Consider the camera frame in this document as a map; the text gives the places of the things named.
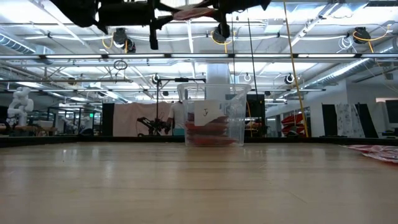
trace ceiling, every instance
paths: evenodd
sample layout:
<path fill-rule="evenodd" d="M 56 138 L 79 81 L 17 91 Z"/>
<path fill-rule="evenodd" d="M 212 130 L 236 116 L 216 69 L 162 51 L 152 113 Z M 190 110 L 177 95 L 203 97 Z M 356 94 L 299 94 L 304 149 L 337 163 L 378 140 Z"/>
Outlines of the ceiling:
<path fill-rule="evenodd" d="M 104 35 L 97 27 L 80 28 L 72 24 L 50 1 L 41 1 L 47 14 L 35 4 L 34 0 L 2 0 L 0 3 L 0 33 L 13 36 L 19 42 L 28 46 L 45 46 L 54 54 L 123 54 L 121 49 L 111 45 L 110 36 Z M 177 7 L 186 3 L 197 3 L 198 0 L 163 0 L 163 3 Z M 307 28 L 304 35 L 300 35 L 293 44 L 294 53 L 353 53 L 369 52 L 368 44 L 355 44 L 344 42 L 349 45 L 344 47 L 342 41 L 344 36 L 352 34 L 355 27 L 365 27 L 372 38 L 384 38 L 372 42 L 373 46 L 389 41 L 397 32 L 398 7 L 366 7 L 367 1 L 347 1 L 349 4 L 341 4 L 331 14 L 324 14 L 323 19 L 317 21 L 319 13 L 326 7 L 330 7 L 326 1 L 302 0 L 289 1 L 287 4 L 288 21 L 291 38 L 294 40 L 296 34 Z M 164 12 L 156 12 L 157 16 L 166 15 Z M 218 25 L 209 18 L 194 19 L 188 24 L 182 21 L 173 21 L 157 31 L 159 38 L 159 50 L 151 50 L 149 41 L 149 28 L 129 26 L 125 27 L 128 36 L 134 41 L 137 54 L 159 54 L 159 53 L 186 53 L 186 54 L 279 54 L 290 53 L 289 41 L 287 38 L 287 26 L 283 23 L 285 18 L 283 3 L 273 1 L 266 11 L 260 7 L 253 7 L 244 12 L 235 12 L 227 15 L 228 23 L 234 32 L 234 40 L 226 47 L 216 44 L 211 35 Z M 109 27 L 112 33 L 115 27 Z M 8 47 L 0 46 L 0 54 L 15 55 L 18 52 Z M 28 70 L 38 76 L 15 75 L 23 79 L 38 79 L 44 77 L 45 73 L 51 74 L 53 79 L 97 79 L 102 88 L 154 88 L 151 85 L 153 74 L 162 78 L 175 77 L 206 77 L 206 65 L 215 63 L 214 60 L 173 60 L 170 58 L 159 59 L 134 59 L 126 60 L 129 67 L 118 73 L 119 77 L 127 78 L 134 83 L 113 83 L 104 82 L 105 79 L 114 78 L 117 70 L 109 73 L 113 68 L 112 60 L 99 62 L 98 60 L 79 59 L 74 61 L 55 60 L 52 64 L 46 65 L 33 60 L 7 61 L 17 68 Z M 85 66 L 75 66 L 78 63 L 89 63 Z M 256 84 L 259 87 L 282 88 L 285 86 L 284 77 L 293 72 L 292 64 L 288 60 L 256 61 L 250 60 L 228 60 L 230 73 L 238 76 L 240 83 L 248 83 L 254 86 L 253 78 L 245 80 L 246 75 L 256 74 Z M 328 70 L 341 61 L 337 60 L 298 60 L 295 63 L 295 70 L 301 82 L 313 80 L 321 72 Z M 167 87 L 175 89 L 178 83 L 170 82 Z M 70 86 L 67 83 L 53 84 L 54 88 L 86 88 L 79 83 Z M 116 94 L 127 101 L 150 100 L 144 93 Z M 60 93 L 62 96 L 71 96 L 68 93 Z M 170 98 L 177 98 L 177 94 L 170 95 Z M 103 100 L 90 93 L 90 99 Z"/>

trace wooden table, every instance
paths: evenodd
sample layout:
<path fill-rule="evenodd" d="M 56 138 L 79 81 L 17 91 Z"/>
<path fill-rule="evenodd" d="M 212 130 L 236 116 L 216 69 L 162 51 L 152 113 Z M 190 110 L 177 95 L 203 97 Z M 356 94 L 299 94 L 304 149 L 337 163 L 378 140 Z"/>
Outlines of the wooden table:
<path fill-rule="evenodd" d="M 397 223 L 398 167 L 336 145 L 0 150 L 0 223 Z"/>

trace white label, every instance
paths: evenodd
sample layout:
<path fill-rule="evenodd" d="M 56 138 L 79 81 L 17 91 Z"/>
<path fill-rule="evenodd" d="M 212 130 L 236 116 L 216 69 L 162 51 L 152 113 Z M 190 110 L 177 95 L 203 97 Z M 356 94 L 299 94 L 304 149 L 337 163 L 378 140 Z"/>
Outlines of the white label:
<path fill-rule="evenodd" d="M 204 126 L 210 121 L 224 116 L 218 100 L 195 101 L 195 126 Z"/>

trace person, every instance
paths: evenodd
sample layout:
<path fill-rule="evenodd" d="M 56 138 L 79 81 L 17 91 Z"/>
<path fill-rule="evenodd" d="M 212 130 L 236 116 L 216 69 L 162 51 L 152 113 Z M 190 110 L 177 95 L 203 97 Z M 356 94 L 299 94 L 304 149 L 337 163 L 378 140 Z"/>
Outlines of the person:
<path fill-rule="evenodd" d="M 174 120 L 175 129 L 184 129 L 184 105 L 181 101 L 174 103 L 170 108 L 169 118 L 167 124 L 172 125 Z"/>

